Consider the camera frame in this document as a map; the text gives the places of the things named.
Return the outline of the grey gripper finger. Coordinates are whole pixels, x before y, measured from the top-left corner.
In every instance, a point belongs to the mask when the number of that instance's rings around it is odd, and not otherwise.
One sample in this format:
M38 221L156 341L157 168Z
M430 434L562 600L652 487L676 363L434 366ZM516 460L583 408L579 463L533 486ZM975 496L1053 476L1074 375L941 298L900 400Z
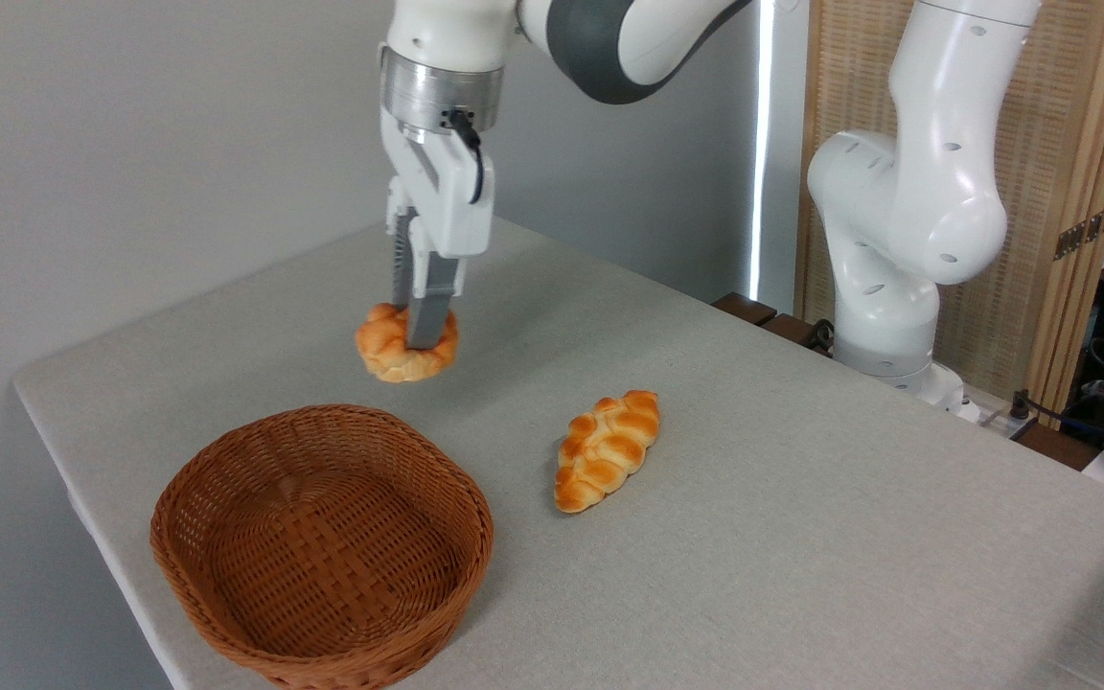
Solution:
M410 226L411 221L418 215L402 180L390 180L386 213L386 232L393 238L393 289L390 302L402 310L406 309L411 300L415 262L410 245Z
M424 237L424 227L410 222L404 232L407 245L406 305L408 323L404 344L410 350L429 351L442 339L449 319L452 298L463 291L463 262L446 258Z

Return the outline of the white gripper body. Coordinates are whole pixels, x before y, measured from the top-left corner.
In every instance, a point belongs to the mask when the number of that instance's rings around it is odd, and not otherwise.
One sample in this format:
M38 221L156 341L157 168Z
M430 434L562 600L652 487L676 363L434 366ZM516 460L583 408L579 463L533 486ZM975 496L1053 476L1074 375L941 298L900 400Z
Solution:
M407 190L433 250L452 259L481 255L491 238L495 164L473 119L452 110L448 129L417 129L385 108L382 147Z

